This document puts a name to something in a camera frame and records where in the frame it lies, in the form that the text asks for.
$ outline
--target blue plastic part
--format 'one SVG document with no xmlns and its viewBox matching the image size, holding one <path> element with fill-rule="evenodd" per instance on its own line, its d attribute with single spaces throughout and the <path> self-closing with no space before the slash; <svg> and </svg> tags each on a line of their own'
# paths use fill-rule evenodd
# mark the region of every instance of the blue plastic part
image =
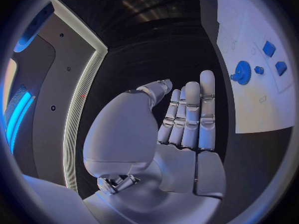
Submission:
<svg viewBox="0 0 299 224">
<path fill-rule="evenodd" d="M 16 138 L 16 134 L 18 132 L 18 129 L 20 127 L 20 124 L 25 116 L 25 113 L 27 112 L 27 110 L 29 109 L 30 105 L 32 104 L 32 102 L 34 101 L 35 97 L 31 97 L 30 100 L 27 102 L 26 106 L 24 107 L 22 113 L 20 114 L 16 125 L 14 127 L 13 133 L 12 133 L 12 137 L 11 137 L 11 142 L 10 142 L 10 152 L 13 153 L 13 148 L 14 148 L 14 142 L 15 142 L 15 138 Z"/>
<path fill-rule="evenodd" d="M 279 61 L 278 63 L 276 63 L 275 67 L 279 76 L 282 76 L 283 73 L 287 70 L 287 65 L 283 61 Z"/>
<path fill-rule="evenodd" d="M 236 67 L 234 75 L 230 76 L 231 80 L 237 81 L 240 85 L 246 85 L 251 78 L 251 67 L 247 61 L 240 61 Z"/>
<path fill-rule="evenodd" d="M 25 105 L 29 101 L 30 97 L 31 94 L 29 92 L 26 92 L 12 113 L 12 116 L 8 122 L 7 129 L 6 129 L 6 138 L 8 143 L 10 143 L 12 132 L 17 122 L 17 119 L 19 118 L 22 110 L 24 109 Z"/>
<path fill-rule="evenodd" d="M 262 75 L 264 73 L 264 68 L 263 67 L 260 67 L 260 66 L 256 66 L 254 68 L 254 71 L 257 73 L 257 74 L 260 74 Z"/>
<path fill-rule="evenodd" d="M 36 37 L 38 32 L 44 26 L 44 24 L 48 21 L 51 15 L 54 13 L 54 7 L 50 2 L 47 6 L 45 6 L 32 20 L 29 24 L 22 37 L 17 42 L 14 52 L 23 51 Z"/>
<path fill-rule="evenodd" d="M 266 41 L 266 44 L 264 45 L 264 48 L 263 48 L 264 53 L 267 56 L 272 57 L 275 50 L 276 50 L 275 46 L 271 42 Z"/>
</svg>

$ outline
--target blue hexagonal block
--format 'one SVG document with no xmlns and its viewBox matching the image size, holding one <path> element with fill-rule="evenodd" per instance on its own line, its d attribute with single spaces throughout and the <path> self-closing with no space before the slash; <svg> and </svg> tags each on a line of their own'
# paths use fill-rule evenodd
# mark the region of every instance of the blue hexagonal block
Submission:
<svg viewBox="0 0 299 224">
<path fill-rule="evenodd" d="M 279 76 L 281 76 L 287 70 L 287 65 L 283 61 L 276 63 L 275 67 Z"/>
<path fill-rule="evenodd" d="M 267 56 L 272 57 L 275 50 L 276 50 L 275 46 L 271 42 L 266 41 L 266 44 L 264 45 L 264 48 L 263 48 L 264 53 Z"/>
</svg>

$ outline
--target blue led strip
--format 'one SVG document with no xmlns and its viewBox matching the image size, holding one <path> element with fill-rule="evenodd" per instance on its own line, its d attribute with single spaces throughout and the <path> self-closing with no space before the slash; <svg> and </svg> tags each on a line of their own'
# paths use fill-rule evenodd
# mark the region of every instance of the blue led strip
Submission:
<svg viewBox="0 0 299 224">
<path fill-rule="evenodd" d="M 15 107 L 15 109 L 14 109 L 12 115 L 11 115 L 11 118 L 8 122 L 7 129 L 6 129 L 6 138 L 7 138 L 8 143 L 10 143 L 12 132 L 13 132 L 13 129 L 14 129 L 15 124 L 17 122 L 17 119 L 20 116 L 20 114 L 21 114 L 22 110 L 24 109 L 25 105 L 29 101 L 30 97 L 31 97 L 31 94 L 29 92 L 26 92 L 24 94 L 24 96 L 22 97 L 22 99 L 17 104 L 17 106 Z"/>
<path fill-rule="evenodd" d="M 20 124 L 22 122 L 22 119 L 24 118 L 25 113 L 27 112 L 27 110 L 29 109 L 30 105 L 32 104 L 32 102 L 34 101 L 35 96 L 32 96 L 29 101 L 27 102 L 26 106 L 24 107 L 22 113 L 20 114 L 16 125 L 14 127 L 13 133 L 12 133 L 12 137 L 11 137 L 11 142 L 10 142 L 10 151 L 11 153 L 13 153 L 13 147 L 14 147 L 14 142 L 15 142 L 15 138 L 16 138 L 16 134 L 18 132 L 18 129 L 20 127 Z"/>
</svg>

